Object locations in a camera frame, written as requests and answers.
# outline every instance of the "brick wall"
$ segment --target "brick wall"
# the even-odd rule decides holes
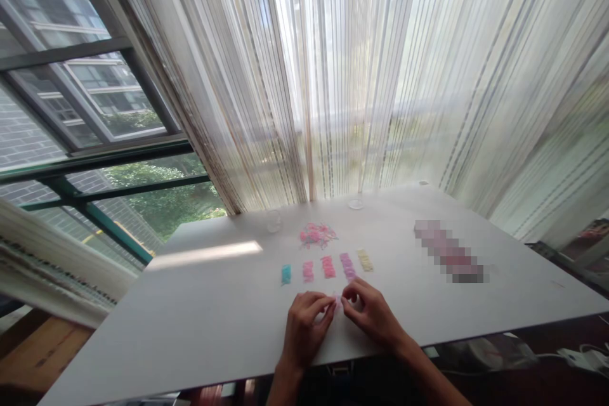
[[[0,93],[0,167],[13,167],[59,159],[65,154],[53,140],[6,95]],[[112,188],[101,171],[86,171],[69,176],[83,192],[98,192]],[[28,181],[0,186],[0,197],[15,205],[57,198],[48,187]],[[163,242],[141,216],[124,199],[103,200],[97,206],[112,220],[120,223],[131,235],[151,251],[158,251]],[[72,208],[52,208],[36,211],[45,222],[83,241],[98,231],[91,222]],[[136,272],[141,265],[107,235],[95,235],[87,244],[116,262]]]

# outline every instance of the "power strip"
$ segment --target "power strip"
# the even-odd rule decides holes
[[[559,355],[564,357],[567,364],[574,368],[584,369],[586,371],[599,372],[607,375],[609,373],[609,357],[596,350],[589,350],[581,353],[569,349],[559,349]]]

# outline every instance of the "white curtain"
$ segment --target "white curtain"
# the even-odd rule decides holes
[[[97,328],[136,275],[0,199],[0,294]]]
[[[609,207],[609,0],[129,2],[230,211],[426,180],[555,244]]]

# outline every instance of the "sheer curtain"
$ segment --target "sheer curtain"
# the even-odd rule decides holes
[[[129,2],[231,211],[426,180],[559,242],[609,206],[609,0]]]

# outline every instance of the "white table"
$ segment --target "white table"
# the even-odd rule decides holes
[[[429,186],[365,194],[359,211],[348,199],[282,208],[278,233],[268,232],[264,213],[181,225],[40,406],[97,404],[273,372],[296,293],[340,294],[346,285],[342,252],[421,346],[609,311],[609,301]],[[449,283],[416,244],[413,227],[422,219],[444,220],[480,263],[492,265],[490,282]],[[339,240],[323,251],[302,249],[299,233],[310,221],[330,224]],[[359,248],[374,272],[363,272]],[[325,255],[336,278],[323,278]],[[308,260],[312,284],[303,283]],[[281,286],[288,263],[292,283]],[[315,363],[376,351],[337,313]]]

